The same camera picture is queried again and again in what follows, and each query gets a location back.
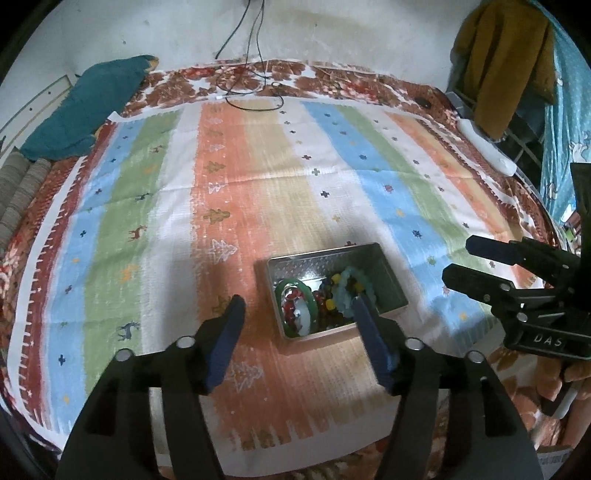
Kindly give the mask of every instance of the green stripe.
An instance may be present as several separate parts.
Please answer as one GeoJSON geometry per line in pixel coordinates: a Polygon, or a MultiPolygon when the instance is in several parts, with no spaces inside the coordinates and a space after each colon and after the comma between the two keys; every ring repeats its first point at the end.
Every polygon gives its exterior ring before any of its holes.
{"type": "Polygon", "coordinates": [[[157,181],[170,135],[179,112],[145,120],[129,156],[122,162],[100,223],[96,251],[85,285],[84,362],[89,394],[113,354],[120,348],[141,353],[141,330],[132,328],[131,340],[119,341],[118,327],[140,322],[141,258],[149,231],[130,241],[130,230],[148,226],[157,202],[157,181]],[[136,196],[150,193],[144,200],[136,196]],[[129,279],[124,280],[125,269],[129,279]]]}
{"type": "MultiPolygon", "coordinates": [[[[431,224],[447,245],[447,254],[451,261],[465,267],[488,272],[486,261],[470,255],[466,250],[466,239],[469,234],[462,225],[457,223],[449,205],[441,198],[436,188],[407,162],[384,138],[382,133],[374,128],[373,122],[357,109],[344,105],[339,105],[337,108],[347,121],[374,146],[392,170],[398,173],[398,177],[410,191],[421,216],[431,224]]],[[[490,316],[491,308],[488,305],[481,303],[480,307],[487,316],[490,316]]],[[[458,333],[456,340],[462,345],[468,341],[472,341],[472,343],[478,341],[492,328],[494,321],[487,319],[483,324],[486,326],[485,329],[482,324],[475,325],[463,333],[458,333]]]]}

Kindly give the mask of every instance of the silver screw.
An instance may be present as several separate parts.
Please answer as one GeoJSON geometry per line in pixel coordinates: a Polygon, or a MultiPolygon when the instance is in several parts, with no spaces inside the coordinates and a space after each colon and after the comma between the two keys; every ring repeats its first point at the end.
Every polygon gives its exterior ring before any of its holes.
{"type": "Polygon", "coordinates": [[[485,359],[484,355],[476,350],[470,350],[468,352],[468,360],[474,364],[481,364],[485,359]]]}
{"type": "Polygon", "coordinates": [[[177,340],[179,348],[191,348],[193,345],[195,345],[195,339],[191,336],[181,337],[177,340]]]}
{"type": "Polygon", "coordinates": [[[115,360],[118,362],[125,362],[133,357],[134,353],[129,348],[122,348],[115,354],[115,360]]]}
{"type": "Polygon", "coordinates": [[[425,345],[421,340],[419,340],[418,338],[415,337],[410,337],[407,338],[406,342],[404,342],[404,344],[410,348],[411,350],[416,350],[419,351],[423,348],[423,346],[425,345]]]}

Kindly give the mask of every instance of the black cable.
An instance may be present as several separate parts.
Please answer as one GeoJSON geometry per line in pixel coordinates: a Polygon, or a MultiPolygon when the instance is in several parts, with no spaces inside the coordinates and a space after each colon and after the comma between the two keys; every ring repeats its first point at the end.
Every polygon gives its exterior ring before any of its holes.
{"type": "Polygon", "coordinates": [[[251,94],[257,93],[257,92],[262,92],[263,90],[265,90],[265,88],[267,88],[267,80],[269,79],[269,77],[266,75],[266,73],[267,73],[267,68],[266,67],[265,67],[265,75],[260,75],[259,73],[255,72],[255,71],[248,70],[248,57],[250,55],[250,50],[251,50],[252,35],[254,33],[254,30],[255,30],[255,27],[256,27],[256,22],[259,20],[259,17],[260,17],[261,20],[260,20],[260,22],[258,24],[258,28],[257,28],[257,31],[256,31],[255,42],[256,42],[256,49],[258,51],[258,56],[259,56],[259,60],[261,62],[261,66],[264,65],[264,61],[263,61],[262,53],[261,53],[261,46],[260,46],[260,43],[259,43],[259,35],[261,33],[262,23],[263,23],[263,20],[265,18],[265,0],[262,0],[261,7],[259,9],[259,12],[257,13],[257,15],[255,17],[255,20],[252,23],[251,31],[250,31],[250,33],[248,35],[248,45],[247,45],[247,48],[246,48],[246,56],[245,56],[245,59],[244,59],[244,64],[242,65],[242,71],[240,72],[240,75],[238,75],[238,77],[236,78],[236,80],[234,81],[234,83],[232,84],[232,86],[230,87],[230,89],[222,88],[219,85],[219,76],[218,76],[217,81],[216,81],[216,86],[220,90],[223,90],[224,92],[226,92],[226,95],[224,97],[225,100],[226,100],[226,103],[228,105],[230,105],[230,106],[233,106],[234,108],[238,108],[239,110],[243,110],[245,112],[272,112],[272,111],[275,111],[275,110],[279,110],[285,104],[285,99],[281,95],[275,95],[275,94],[273,94],[273,96],[279,98],[281,100],[281,103],[278,106],[275,106],[275,107],[272,107],[272,108],[262,108],[262,109],[247,108],[247,107],[236,105],[235,103],[232,103],[229,100],[229,97],[232,96],[232,95],[246,96],[246,95],[251,95],[251,94]],[[264,79],[262,89],[260,89],[260,90],[254,89],[254,90],[252,90],[250,92],[246,92],[246,93],[245,92],[235,92],[234,91],[234,87],[242,80],[242,78],[244,77],[244,73],[247,70],[249,72],[251,72],[251,73],[254,73],[258,77],[264,79]]]}
{"type": "Polygon", "coordinates": [[[246,17],[246,13],[248,12],[248,9],[251,6],[251,1],[252,0],[248,0],[248,3],[246,5],[246,8],[244,10],[244,13],[242,14],[242,18],[240,19],[240,21],[238,22],[238,25],[236,25],[236,28],[234,29],[234,31],[232,33],[230,33],[230,36],[228,37],[228,39],[223,43],[222,47],[217,51],[216,53],[216,57],[215,59],[217,60],[219,58],[219,56],[222,54],[223,49],[226,48],[226,45],[228,44],[228,42],[230,42],[230,40],[232,39],[232,37],[236,34],[236,32],[238,31],[238,29],[240,28],[240,26],[242,25],[242,22],[244,22],[244,19],[246,17]]]}

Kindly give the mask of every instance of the green bangle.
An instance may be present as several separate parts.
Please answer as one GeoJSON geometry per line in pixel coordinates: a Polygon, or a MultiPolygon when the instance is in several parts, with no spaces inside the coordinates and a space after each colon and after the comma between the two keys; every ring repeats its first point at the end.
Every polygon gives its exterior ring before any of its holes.
{"type": "Polygon", "coordinates": [[[306,306],[310,312],[310,334],[316,333],[318,331],[318,305],[316,304],[316,299],[312,295],[312,290],[308,285],[302,283],[297,278],[286,278],[281,280],[275,287],[275,299],[277,300],[277,307],[279,308],[281,316],[283,317],[283,330],[285,334],[290,338],[296,338],[300,336],[288,325],[285,315],[283,315],[283,309],[281,308],[281,297],[283,295],[283,291],[285,290],[285,287],[290,284],[295,285],[304,294],[304,300],[306,301],[306,306]]]}

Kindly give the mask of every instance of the colorful striped blanket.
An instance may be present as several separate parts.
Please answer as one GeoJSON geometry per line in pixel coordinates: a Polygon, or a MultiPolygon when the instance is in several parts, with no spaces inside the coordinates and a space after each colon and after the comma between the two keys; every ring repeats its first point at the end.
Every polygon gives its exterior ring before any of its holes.
{"type": "Polygon", "coordinates": [[[470,256],[474,234],[508,241],[535,236],[535,225],[461,138],[402,110],[286,98],[273,112],[207,101],[115,118],[33,244],[8,352],[15,402],[63,447],[118,349],[162,350],[240,294],[243,334],[225,381],[202,399],[224,471],[266,475],[348,454],[388,435],[397,401],[359,338],[284,354],[265,261],[379,242],[409,300],[396,321],[460,355],[495,321],[445,288],[445,266],[540,286],[519,267],[470,256]]]}

